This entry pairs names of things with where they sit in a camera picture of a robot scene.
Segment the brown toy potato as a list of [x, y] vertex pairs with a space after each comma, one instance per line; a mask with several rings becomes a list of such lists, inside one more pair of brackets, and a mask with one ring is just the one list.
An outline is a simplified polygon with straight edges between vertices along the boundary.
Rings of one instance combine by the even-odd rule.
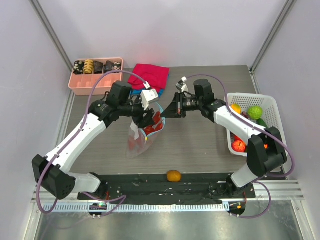
[[182, 174], [177, 170], [170, 170], [166, 173], [166, 178], [169, 182], [178, 183], [182, 179]]

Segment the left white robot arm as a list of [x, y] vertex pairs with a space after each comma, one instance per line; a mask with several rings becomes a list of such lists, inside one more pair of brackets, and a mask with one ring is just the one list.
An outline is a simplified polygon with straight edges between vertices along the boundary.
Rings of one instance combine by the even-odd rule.
[[131, 91], [130, 84], [116, 81], [103, 99], [90, 104], [80, 123], [54, 150], [33, 158], [32, 168], [39, 186], [58, 200], [83, 192], [97, 200], [105, 197], [106, 181], [98, 174], [72, 173], [71, 168], [86, 147], [120, 117], [132, 118], [141, 129], [154, 123], [155, 111], [150, 104], [158, 100], [157, 91], [148, 87], [136, 100]]

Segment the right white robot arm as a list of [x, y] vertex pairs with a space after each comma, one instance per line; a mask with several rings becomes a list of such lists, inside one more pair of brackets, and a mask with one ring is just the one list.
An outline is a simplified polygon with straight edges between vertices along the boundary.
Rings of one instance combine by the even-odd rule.
[[188, 111], [200, 111], [203, 117], [244, 141], [246, 164], [226, 179], [225, 190], [230, 197], [238, 197], [250, 183], [287, 162], [285, 145], [277, 128], [265, 128], [237, 114], [224, 100], [215, 98], [207, 79], [196, 80], [194, 94], [186, 93], [186, 80], [183, 78], [176, 84], [179, 91], [161, 116], [179, 119], [186, 117]]

